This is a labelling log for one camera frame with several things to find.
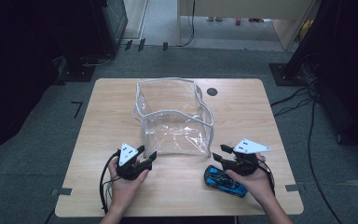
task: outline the person's left hand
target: person's left hand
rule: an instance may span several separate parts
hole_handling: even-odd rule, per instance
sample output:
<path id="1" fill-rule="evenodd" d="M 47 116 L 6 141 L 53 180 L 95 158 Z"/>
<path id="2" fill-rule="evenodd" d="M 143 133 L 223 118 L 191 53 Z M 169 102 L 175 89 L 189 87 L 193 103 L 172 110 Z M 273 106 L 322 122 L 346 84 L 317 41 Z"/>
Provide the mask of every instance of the person's left hand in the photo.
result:
<path id="1" fill-rule="evenodd" d="M 111 179 L 119 178 L 116 172 L 117 160 L 117 157 L 112 159 L 108 165 Z M 112 202 L 110 203 L 110 209 L 114 208 L 124 213 L 132 203 L 136 190 L 144 183 L 148 173 L 149 170 L 144 170 L 134 180 L 119 178 L 112 182 Z"/>

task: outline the transparent plastic container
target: transparent plastic container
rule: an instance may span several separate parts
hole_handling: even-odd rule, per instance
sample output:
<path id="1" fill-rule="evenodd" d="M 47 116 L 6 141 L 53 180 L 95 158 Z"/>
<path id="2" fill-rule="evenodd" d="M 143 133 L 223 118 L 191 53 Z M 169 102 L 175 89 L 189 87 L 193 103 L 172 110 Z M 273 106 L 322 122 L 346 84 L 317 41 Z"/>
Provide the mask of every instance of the transparent plastic container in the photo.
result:
<path id="1" fill-rule="evenodd" d="M 213 114 L 192 80 L 159 78 L 137 83 L 132 115 L 142 123 L 145 153 L 211 157 Z"/>

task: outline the person's right hand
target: person's right hand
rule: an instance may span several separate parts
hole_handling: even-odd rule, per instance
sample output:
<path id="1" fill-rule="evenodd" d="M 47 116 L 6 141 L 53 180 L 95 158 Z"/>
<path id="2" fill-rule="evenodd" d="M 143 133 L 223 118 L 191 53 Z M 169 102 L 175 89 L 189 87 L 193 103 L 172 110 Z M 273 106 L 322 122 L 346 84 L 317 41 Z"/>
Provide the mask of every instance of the person's right hand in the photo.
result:
<path id="1" fill-rule="evenodd" d="M 256 156 L 261 160 L 260 153 L 257 153 Z M 260 162 L 260 166 L 267 170 L 267 167 L 263 162 Z M 258 202 L 263 196 L 273 195 L 271 186 L 269 185 L 269 178 L 261 169 L 257 169 L 252 175 L 247 176 L 238 175 L 232 170 L 226 170 L 226 174 L 233 180 L 243 184 Z"/>
<path id="2" fill-rule="evenodd" d="M 256 156 L 261 160 L 259 153 L 257 153 Z M 267 169 L 266 164 L 263 162 L 259 163 L 259 165 Z M 242 183 L 249 190 L 257 202 L 263 207 L 269 223 L 292 223 L 289 216 L 286 215 L 278 200 L 275 198 L 269 185 L 269 178 L 263 170 L 257 169 L 252 175 L 247 176 L 238 175 L 232 170 L 226 170 L 226 174 L 233 180 Z"/>

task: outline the white triangular marker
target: white triangular marker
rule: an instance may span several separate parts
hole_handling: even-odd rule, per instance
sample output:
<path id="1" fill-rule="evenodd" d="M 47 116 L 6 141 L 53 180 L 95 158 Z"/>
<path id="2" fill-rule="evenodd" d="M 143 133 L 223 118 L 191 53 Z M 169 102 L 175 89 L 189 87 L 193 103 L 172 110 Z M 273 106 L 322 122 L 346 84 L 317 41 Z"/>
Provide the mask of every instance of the white triangular marker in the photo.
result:
<path id="1" fill-rule="evenodd" d="M 138 150 L 123 143 L 121 145 L 120 159 L 118 161 L 118 165 L 123 166 L 127 163 L 127 161 L 134 158 L 136 155 L 138 155 Z"/>
<path id="2" fill-rule="evenodd" d="M 271 149 L 269 147 L 265 147 L 256 142 L 252 142 L 251 140 L 244 138 L 237 144 L 236 147 L 234 147 L 234 151 L 244 154 L 252 154 L 257 152 L 271 151 Z"/>

